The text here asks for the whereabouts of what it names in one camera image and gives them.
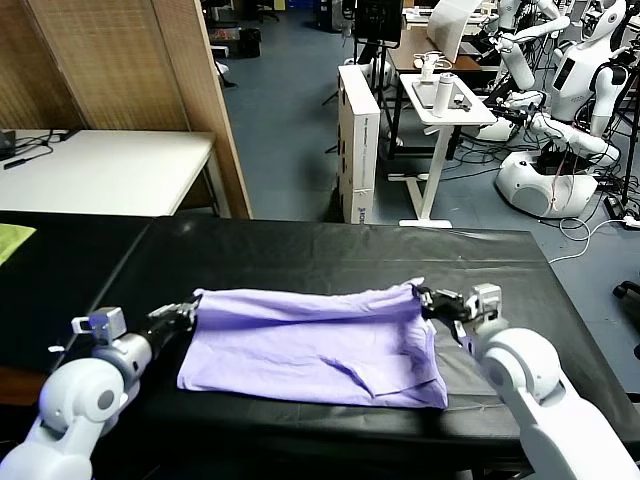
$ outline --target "white bottle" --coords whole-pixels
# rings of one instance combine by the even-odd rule
[[[435,117],[442,117],[449,108],[451,94],[453,93],[453,82],[456,78],[453,73],[443,73],[440,75],[436,99],[433,102],[432,113]]]

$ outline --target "humanoid robot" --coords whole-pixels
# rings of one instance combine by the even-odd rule
[[[611,49],[611,38],[625,17],[626,7],[625,0],[590,0],[582,18],[582,42],[563,42],[553,52],[558,68],[549,113],[539,111],[545,92],[512,93],[504,102],[506,108],[524,114],[523,123],[531,132],[551,140],[541,156],[517,152],[502,163],[496,186],[519,210],[539,218],[578,217],[598,186],[590,170],[609,167],[618,160],[619,150],[602,136],[629,77],[623,65],[613,62],[620,51]],[[518,44],[556,31],[567,20],[558,17],[498,37],[496,49],[518,87],[526,90],[535,82]],[[581,130],[573,122],[592,97],[595,105],[590,128]]]

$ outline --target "white robot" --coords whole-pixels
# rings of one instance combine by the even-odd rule
[[[553,345],[531,330],[508,328],[500,287],[474,287],[466,301],[448,291],[419,287],[418,292],[425,317],[449,324],[459,340],[469,330],[472,353],[518,422],[538,479],[640,480],[602,413],[565,376]],[[198,301],[152,312],[150,325],[139,333],[125,333],[119,308],[75,319],[74,331],[91,333],[98,342],[93,358],[70,362],[49,377],[40,415],[24,443],[0,464],[0,480],[90,480],[90,456],[99,437],[135,396],[149,362],[174,335],[193,328]]]
[[[611,37],[625,11],[625,0],[590,0],[582,18],[582,42],[565,42],[554,51],[558,69],[551,87],[550,112],[529,115],[525,125],[531,132],[547,136],[554,150],[561,153],[556,153],[552,165],[533,152],[513,153],[503,162],[496,179],[500,193],[519,210],[539,218],[578,217],[598,185],[588,168],[608,167],[618,160],[619,150],[602,135],[629,77],[625,67],[611,63],[620,53],[611,50]],[[518,44],[567,25],[568,18],[558,16],[549,23],[514,35],[502,34],[497,39],[496,49],[519,88],[531,88],[535,78]],[[592,96],[595,106],[586,132],[572,122]],[[539,105],[545,97],[544,92],[514,93],[504,106],[519,110]],[[584,161],[587,168],[580,167]]]
[[[98,439],[140,390],[140,377],[175,335],[193,328],[199,298],[151,312],[149,324],[127,333],[122,309],[103,308],[71,324],[91,334],[92,358],[57,369],[40,392],[40,414],[24,443],[0,464],[0,480],[91,480]]]
[[[640,479],[640,471],[602,413],[578,395],[558,352],[538,333],[509,328],[496,285],[423,293],[432,318],[448,319],[458,337],[469,331],[473,354],[520,427],[520,443],[536,480]]]
[[[527,14],[539,14],[546,18],[542,25],[537,25],[518,31],[519,20]],[[504,83],[505,77],[511,75],[520,90],[529,90],[535,83],[535,77],[527,65],[520,43],[544,36],[548,33],[557,34],[570,24],[569,17],[562,15],[553,0],[499,0],[498,20],[487,24],[485,30],[489,34],[489,41],[502,57],[502,64],[496,76],[495,85]],[[527,107],[529,104],[540,104],[544,97],[538,92],[517,97],[512,94],[505,106],[508,108]],[[467,133],[478,140],[489,142],[506,142],[516,128],[512,119],[498,115],[497,123],[481,127],[479,130],[469,130]]]

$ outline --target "table leg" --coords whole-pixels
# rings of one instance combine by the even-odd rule
[[[429,178],[427,179],[427,186],[424,190],[424,197],[422,199],[422,208],[418,213],[419,220],[429,220],[431,215],[431,209],[433,208],[433,201],[436,198],[436,192],[438,191],[438,184],[440,183],[440,176],[442,175],[442,169],[447,161],[447,149],[449,141],[453,136],[455,127],[451,125],[443,125],[440,128],[438,134],[438,142],[436,143],[436,150],[433,153],[433,159],[431,160],[431,168],[429,168]]]
[[[382,53],[380,54],[380,77],[378,78],[378,105],[382,104],[384,100],[384,67],[387,63],[387,49],[382,47]]]
[[[204,183],[207,186],[207,192],[209,193],[209,202],[211,203],[211,211],[213,215],[216,217],[220,216],[220,211],[218,209],[218,202],[216,201],[216,193],[213,187],[213,180],[211,179],[211,173],[209,169],[205,166],[202,169],[202,176],[204,178]]]
[[[376,96],[376,72],[378,71],[378,52],[376,51],[375,56],[373,57],[373,70],[371,70],[371,91],[373,92],[373,96]]]
[[[449,141],[449,147],[447,148],[447,160],[453,160],[453,155],[456,153],[456,148],[458,146],[458,141],[460,140],[460,134],[462,133],[462,127],[456,126],[453,129],[453,135],[451,135],[451,140]]]
[[[404,95],[404,87],[402,82],[398,79],[398,88],[396,90],[396,101],[393,105],[393,122],[391,123],[391,136],[389,143],[388,160],[393,160],[396,155],[396,142],[398,141],[398,127],[400,126],[400,112],[402,111],[402,97]]]

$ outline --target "computer monitor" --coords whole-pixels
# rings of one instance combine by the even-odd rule
[[[431,13],[427,37],[449,60],[458,59],[464,29],[482,0],[440,0]]]

